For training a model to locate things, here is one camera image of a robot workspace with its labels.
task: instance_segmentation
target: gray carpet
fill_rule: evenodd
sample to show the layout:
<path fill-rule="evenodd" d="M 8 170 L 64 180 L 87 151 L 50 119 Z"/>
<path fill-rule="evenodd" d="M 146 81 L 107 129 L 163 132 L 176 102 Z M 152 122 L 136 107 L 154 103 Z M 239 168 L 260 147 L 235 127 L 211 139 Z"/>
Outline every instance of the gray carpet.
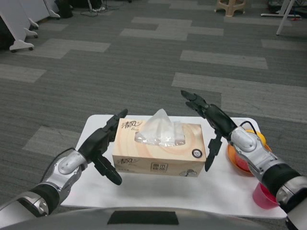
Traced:
<path fill-rule="evenodd" d="M 213 12 L 215 0 L 109 3 L 120 9 L 40 24 L 32 52 L 0 52 L 0 203 L 38 183 L 90 115 L 195 116 L 180 89 L 254 118 L 273 151 L 306 174 L 306 20 L 288 20 L 276 36 L 280 19 L 260 17 L 265 0 L 233 18 Z"/>

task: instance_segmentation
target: beige stool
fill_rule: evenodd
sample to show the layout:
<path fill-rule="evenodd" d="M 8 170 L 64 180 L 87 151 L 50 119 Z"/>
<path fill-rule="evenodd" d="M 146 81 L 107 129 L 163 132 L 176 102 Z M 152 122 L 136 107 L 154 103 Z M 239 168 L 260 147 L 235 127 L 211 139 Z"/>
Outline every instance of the beige stool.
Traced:
<path fill-rule="evenodd" d="M 234 12 L 237 10 L 242 10 L 243 13 L 245 13 L 244 8 L 246 0 L 229 0 L 228 5 L 226 3 L 222 3 L 222 1 L 225 2 L 225 0 L 217 0 L 214 12 L 216 12 L 217 9 L 224 9 L 226 10 L 227 17 L 232 17 L 234 15 Z"/>

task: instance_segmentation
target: tissue box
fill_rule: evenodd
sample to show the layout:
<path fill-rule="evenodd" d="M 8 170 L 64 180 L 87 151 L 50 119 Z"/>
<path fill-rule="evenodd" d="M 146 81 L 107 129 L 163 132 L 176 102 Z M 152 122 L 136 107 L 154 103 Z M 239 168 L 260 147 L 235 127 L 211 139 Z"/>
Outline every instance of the tissue box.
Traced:
<path fill-rule="evenodd" d="M 120 119 L 113 151 L 118 172 L 197 177 L 206 162 L 201 125 L 182 124 L 186 143 L 161 147 L 134 140 L 146 121 Z"/>

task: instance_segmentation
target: dark gray carpet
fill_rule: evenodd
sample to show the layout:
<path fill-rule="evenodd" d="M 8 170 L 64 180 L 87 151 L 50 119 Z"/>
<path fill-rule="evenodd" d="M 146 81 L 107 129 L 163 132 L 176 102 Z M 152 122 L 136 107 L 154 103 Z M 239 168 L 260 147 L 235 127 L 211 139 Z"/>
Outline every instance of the dark gray carpet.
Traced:
<path fill-rule="evenodd" d="M 45 29 L 42 26 L 37 31 L 38 39 L 27 39 L 35 49 L 44 47 L 51 38 L 109 43 L 105 52 L 84 51 L 76 47 L 60 59 L 0 53 L 0 64 L 5 64 L 0 65 L 2 73 L 10 72 L 8 68 L 14 66 L 46 70 L 33 82 L 18 80 L 23 73 L 0 77 L 0 203 L 38 183 L 52 160 L 52 150 L 58 150 L 56 146 L 59 144 L 64 148 L 63 143 L 55 138 L 40 143 L 36 150 L 29 150 L 31 148 L 26 146 L 38 130 L 70 131 L 72 135 L 64 135 L 69 140 L 67 147 L 70 147 L 77 141 L 73 137 L 82 132 L 86 119 L 93 114 L 114 114 L 128 108 L 132 115 L 153 115 L 164 108 L 169 115 L 196 116 L 185 106 L 180 96 L 181 88 L 172 86 L 175 72 L 295 86 L 292 96 L 295 96 L 296 89 L 307 89 L 307 53 L 303 48 L 270 49 L 261 44 L 262 39 L 298 44 L 307 42 L 305 20 L 291 22 L 292 26 L 285 27 L 282 35 L 276 37 L 277 26 L 225 23 L 223 11 L 170 9 L 169 4 L 149 4 L 148 0 L 133 0 L 132 4 L 109 3 L 120 5 L 120 9 L 94 18 L 75 12 L 69 19 L 51 19 L 48 23 L 68 26 L 56 27 L 55 30 L 51 29 L 53 25 Z M 256 18 L 261 22 L 260 13 L 267 10 L 252 8 L 251 3 L 248 3 L 244 15 L 238 12 L 235 17 Z M 214 6 L 215 1 L 200 0 L 199 4 Z M 157 30 L 157 24 L 132 23 L 134 17 L 192 20 L 191 26 L 222 28 L 224 36 L 188 34 L 186 41 L 120 36 L 124 29 Z M 263 57 L 268 68 L 181 61 L 183 50 Z M 186 90 L 223 107 L 223 92 Z M 266 102 L 270 101 L 265 95 L 260 96 Z M 306 111 L 305 99 L 294 100 L 302 111 Z M 280 106 L 277 102 L 271 101 L 272 110 Z M 247 116 L 244 113 L 229 114 Z M 280 117 L 270 118 L 265 113 L 248 116 L 259 123 L 272 150 L 300 173 L 306 174 L 306 119 L 295 120 L 291 111 Z M 61 207 L 57 212 L 67 210 L 69 208 Z M 269 229 L 286 229 L 283 220 L 254 220 Z"/>

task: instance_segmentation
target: tissue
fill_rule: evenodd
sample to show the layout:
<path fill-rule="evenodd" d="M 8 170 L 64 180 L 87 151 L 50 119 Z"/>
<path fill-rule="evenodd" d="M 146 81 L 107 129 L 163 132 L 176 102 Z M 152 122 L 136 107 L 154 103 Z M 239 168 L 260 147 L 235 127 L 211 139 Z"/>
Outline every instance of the tissue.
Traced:
<path fill-rule="evenodd" d="M 148 145 L 171 147 L 185 144 L 180 122 L 171 122 L 164 109 L 158 110 L 142 129 L 135 134 L 135 141 Z"/>

